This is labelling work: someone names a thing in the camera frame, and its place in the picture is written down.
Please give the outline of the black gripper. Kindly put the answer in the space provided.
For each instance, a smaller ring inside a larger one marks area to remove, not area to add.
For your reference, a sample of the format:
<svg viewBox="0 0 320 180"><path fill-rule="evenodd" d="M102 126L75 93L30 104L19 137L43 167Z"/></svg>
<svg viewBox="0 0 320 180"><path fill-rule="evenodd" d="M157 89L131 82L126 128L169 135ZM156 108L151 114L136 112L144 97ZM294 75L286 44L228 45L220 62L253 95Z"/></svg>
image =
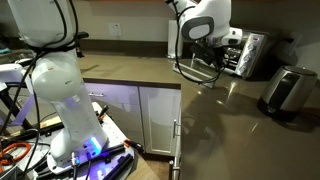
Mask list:
<svg viewBox="0 0 320 180"><path fill-rule="evenodd" d="M193 44L190 47L195 58L203 60L207 65L213 65L217 71L225 67L223 62L225 50L223 48L211 48L203 44Z"/></svg>

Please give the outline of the white robot base cart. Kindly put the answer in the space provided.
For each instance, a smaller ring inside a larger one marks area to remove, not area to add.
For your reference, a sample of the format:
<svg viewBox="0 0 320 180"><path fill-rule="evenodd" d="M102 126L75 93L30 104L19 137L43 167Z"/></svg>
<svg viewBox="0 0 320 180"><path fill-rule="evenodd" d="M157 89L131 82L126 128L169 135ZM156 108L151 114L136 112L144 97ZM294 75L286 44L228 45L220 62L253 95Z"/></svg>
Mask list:
<svg viewBox="0 0 320 180"><path fill-rule="evenodd" d="M72 171L91 162L91 170L80 174L81 178L90 180L125 180L129 175L134 152L123 145L124 134L109 122L100 123L81 78L67 75L60 76L62 70L49 66L43 80L49 84L46 90L35 90L26 70L19 64L0 66L0 84L3 89L9 85L27 87L30 97L50 102L55 108L63 129L51 141L47 166L55 175Z"/></svg>

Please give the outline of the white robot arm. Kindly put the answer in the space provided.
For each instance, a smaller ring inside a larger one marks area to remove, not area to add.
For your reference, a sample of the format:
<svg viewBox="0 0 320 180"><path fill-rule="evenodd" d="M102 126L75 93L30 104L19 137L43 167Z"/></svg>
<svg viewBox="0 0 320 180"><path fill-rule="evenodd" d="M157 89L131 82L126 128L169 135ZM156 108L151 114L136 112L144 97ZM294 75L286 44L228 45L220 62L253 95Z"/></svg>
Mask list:
<svg viewBox="0 0 320 180"><path fill-rule="evenodd" d="M49 102L64 129L51 142L49 159L66 166L101 154L108 137L94 115L76 55L76 12L72 0L7 0L22 38L36 53L32 92ZM164 0L177 15L182 37L206 38L216 47L238 44L243 31L230 25L231 0Z"/></svg>

